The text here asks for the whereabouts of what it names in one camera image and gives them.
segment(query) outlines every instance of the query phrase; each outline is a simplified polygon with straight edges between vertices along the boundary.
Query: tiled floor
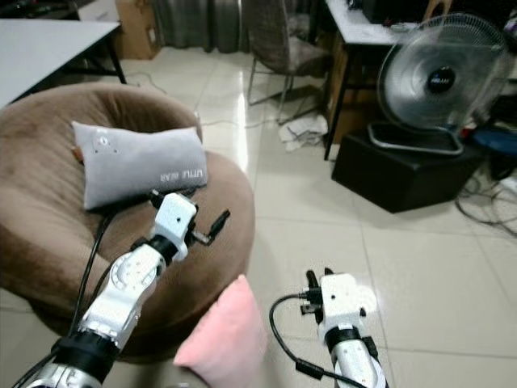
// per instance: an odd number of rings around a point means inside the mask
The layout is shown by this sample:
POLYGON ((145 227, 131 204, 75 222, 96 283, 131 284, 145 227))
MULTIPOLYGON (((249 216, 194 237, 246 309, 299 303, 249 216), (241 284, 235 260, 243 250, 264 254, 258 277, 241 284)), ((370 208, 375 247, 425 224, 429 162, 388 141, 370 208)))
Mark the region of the tiled floor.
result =
MULTIPOLYGON (((197 110, 210 124, 204 127, 206 148, 234 160, 250 179, 257 232, 249 278, 263 316, 275 298, 305 286, 307 269, 322 273, 332 267, 351 273, 377 296, 370 330, 392 388, 515 386, 517 242, 466 220, 451 204, 386 213, 330 179, 332 163, 322 160, 321 147, 286 154, 271 122, 275 103, 246 105, 250 65, 245 54, 172 48, 153 61, 123 63, 131 83, 153 88, 142 72, 151 74, 167 94, 197 110)), ((281 82, 277 76, 257 77, 254 96, 277 91, 281 82)), ((295 106, 288 104, 287 112, 295 106)), ((4 291, 1 298, 4 388, 56 338, 23 301, 4 291)), ((314 321, 302 318, 296 304, 279 313, 279 323, 296 353, 330 366, 314 321)), ((117 365, 105 386, 173 383, 167 363, 117 365)), ((332 386, 295 372, 271 341, 252 387, 332 386)))

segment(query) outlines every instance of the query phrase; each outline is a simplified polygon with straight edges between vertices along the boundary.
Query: brown round chair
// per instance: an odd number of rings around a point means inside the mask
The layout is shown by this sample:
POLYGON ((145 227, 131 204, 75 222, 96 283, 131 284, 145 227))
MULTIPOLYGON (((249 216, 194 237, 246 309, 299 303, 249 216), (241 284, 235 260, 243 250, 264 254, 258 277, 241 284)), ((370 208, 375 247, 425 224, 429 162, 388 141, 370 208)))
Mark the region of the brown round chair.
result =
MULTIPOLYGON (((91 83, 31 95, 0 111, 0 255, 2 287, 26 298, 59 335, 70 324, 78 286, 101 219, 82 207, 84 173, 71 153, 72 120, 153 133, 195 126, 195 114, 158 93, 91 83)), ((210 247, 193 246, 172 264, 121 359, 150 362, 173 356, 200 317, 237 276, 246 272, 254 237, 254 197, 231 161, 207 152, 208 185, 193 196, 196 224, 208 232, 224 209, 231 217, 210 247)), ((156 210, 138 205, 109 226, 86 291, 110 262, 147 236, 156 210)))

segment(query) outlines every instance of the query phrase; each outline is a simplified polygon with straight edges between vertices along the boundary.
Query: gray pillow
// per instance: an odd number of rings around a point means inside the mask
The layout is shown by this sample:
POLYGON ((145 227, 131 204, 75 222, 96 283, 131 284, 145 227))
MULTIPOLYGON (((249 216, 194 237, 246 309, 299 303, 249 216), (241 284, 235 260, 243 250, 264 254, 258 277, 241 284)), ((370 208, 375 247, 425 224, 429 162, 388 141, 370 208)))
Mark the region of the gray pillow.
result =
POLYGON ((84 208, 207 183, 207 159, 195 128, 137 133, 72 122, 82 152, 84 208))

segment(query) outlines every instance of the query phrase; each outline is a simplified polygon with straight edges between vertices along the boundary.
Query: white cloth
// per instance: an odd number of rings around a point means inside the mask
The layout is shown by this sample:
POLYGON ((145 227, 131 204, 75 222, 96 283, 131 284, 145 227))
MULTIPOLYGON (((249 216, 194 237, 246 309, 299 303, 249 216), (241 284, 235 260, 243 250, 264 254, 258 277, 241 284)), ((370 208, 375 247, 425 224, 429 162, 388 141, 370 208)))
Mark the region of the white cloth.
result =
POLYGON ((325 117, 317 115, 290 121, 280 128, 280 140, 288 152, 293 152, 305 144, 315 146, 328 132, 325 117))

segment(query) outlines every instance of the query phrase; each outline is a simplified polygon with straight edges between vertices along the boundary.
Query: black box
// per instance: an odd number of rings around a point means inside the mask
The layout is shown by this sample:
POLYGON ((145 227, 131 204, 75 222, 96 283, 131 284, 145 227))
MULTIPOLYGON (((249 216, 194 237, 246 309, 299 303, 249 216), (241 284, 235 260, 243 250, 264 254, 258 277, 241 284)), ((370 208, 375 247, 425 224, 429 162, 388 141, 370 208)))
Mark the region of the black box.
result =
POLYGON ((365 130, 343 136, 332 179, 397 213, 453 200, 483 160, 470 145, 455 157, 384 150, 365 130))
POLYGON ((429 0, 363 0, 363 13, 370 23, 386 19, 398 22, 422 22, 429 0))

